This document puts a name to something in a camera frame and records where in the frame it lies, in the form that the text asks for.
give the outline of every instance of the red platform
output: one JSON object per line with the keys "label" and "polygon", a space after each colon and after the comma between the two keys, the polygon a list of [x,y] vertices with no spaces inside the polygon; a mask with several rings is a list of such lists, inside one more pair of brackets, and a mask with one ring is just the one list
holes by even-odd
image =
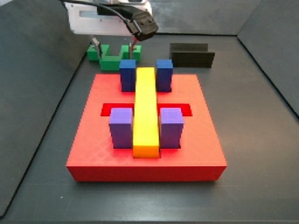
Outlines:
{"label": "red platform", "polygon": [[212,181],[227,167],[220,141],[195,74],[173,75],[172,92],[157,93],[160,104],[189,104],[181,148],[161,149],[160,158],[133,158],[132,150],[112,148],[104,104],[135,103],[121,93],[117,74],[99,74],[89,91],[66,167],[76,181]]}

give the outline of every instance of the yellow block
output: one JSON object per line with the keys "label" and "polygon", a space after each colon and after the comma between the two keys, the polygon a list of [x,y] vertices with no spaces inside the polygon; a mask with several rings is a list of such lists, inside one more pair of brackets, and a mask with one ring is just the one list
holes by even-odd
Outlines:
{"label": "yellow block", "polygon": [[159,158],[155,68],[139,67],[135,81],[133,158]]}

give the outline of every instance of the dark blue block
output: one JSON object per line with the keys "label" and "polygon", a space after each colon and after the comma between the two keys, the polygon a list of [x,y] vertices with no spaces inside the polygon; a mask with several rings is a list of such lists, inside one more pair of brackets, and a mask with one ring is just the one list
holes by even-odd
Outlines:
{"label": "dark blue block", "polygon": [[179,149],[183,133],[183,112],[180,108],[161,108],[160,148]]}
{"label": "dark blue block", "polygon": [[109,133],[115,149],[132,149],[133,131],[131,108],[112,108],[109,114]]}
{"label": "dark blue block", "polygon": [[172,92],[173,63],[169,59],[159,59],[156,67],[156,92]]}
{"label": "dark blue block", "polygon": [[119,64],[121,92],[136,91],[136,60],[121,59]]}

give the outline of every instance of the block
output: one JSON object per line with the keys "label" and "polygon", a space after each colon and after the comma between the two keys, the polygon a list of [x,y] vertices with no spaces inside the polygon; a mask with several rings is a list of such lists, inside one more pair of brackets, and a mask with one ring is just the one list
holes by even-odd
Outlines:
{"label": "block", "polygon": [[133,158],[159,158],[155,69],[139,67],[135,82]]}
{"label": "block", "polygon": [[131,108],[112,108],[111,110],[108,127],[115,149],[132,149],[132,116]]}
{"label": "block", "polygon": [[120,84],[123,92],[136,91],[136,60],[121,59],[119,64]]}
{"label": "block", "polygon": [[180,149],[183,133],[183,112],[180,108],[161,108],[160,112],[160,147]]}
{"label": "block", "polygon": [[215,52],[208,52],[208,44],[171,43],[173,67],[211,68]]}
{"label": "block", "polygon": [[99,60],[99,53],[93,45],[89,45],[87,54],[88,60]]}
{"label": "block", "polygon": [[[123,53],[123,59],[128,60],[128,45],[121,45],[121,53]],[[132,60],[137,62],[141,60],[141,46],[140,45],[135,46]]]}
{"label": "block", "polygon": [[[111,72],[119,71],[120,60],[128,59],[128,45],[121,45],[119,55],[116,55],[116,56],[111,55],[109,45],[101,45],[100,47],[101,47],[101,58],[97,59],[99,65],[100,65],[100,70],[111,71]],[[137,45],[135,47],[133,59],[136,61],[140,61],[140,59],[141,59],[141,46],[140,45]]]}
{"label": "block", "polygon": [[191,105],[185,116],[181,148],[160,149],[159,158],[133,158],[131,150],[113,150],[104,103],[135,103],[135,93],[123,93],[117,74],[99,74],[89,90],[66,168],[76,181],[149,182],[215,181],[227,167],[217,133],[196,74],[172,76],[172,92],[157,93],[157,104]]}
{"label": "block", "polygon": [[173,63],[169,59],[159,59],[156,67],[156,91],[172,92]]}

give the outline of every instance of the green block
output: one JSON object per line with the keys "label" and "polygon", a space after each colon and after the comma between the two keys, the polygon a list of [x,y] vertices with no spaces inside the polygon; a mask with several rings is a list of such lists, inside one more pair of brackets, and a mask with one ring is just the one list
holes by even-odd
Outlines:
{"label": "green block", "polygon": [[88,47],[88,60],[99,60],[99,53],[93,45]]}
{"label": "green block", "polygon": [[[120,53],[117,56],[111,55],[109,45],[101,45],[101,58],[99,59],[95,46],[88,47],[88,60],[97,60],[101,71],[119,71],[119,63],[121,59],[128,59],[128,45],[121,45]],[[135,46],[133,60],[141,59],[141,46]]]}
{"label": "green block", "polygon": [[101,71],[119,71],[119,56],[105,56],[99,60],[100,70]]}
{"label": "green block", "polygon": [[[121,45],[120,52],[123,53],[123,60],[128,60],[128,46],[127,45]],[[135,46],[133,60],[137,62],[141,60],[141,46],[140,45]]]}

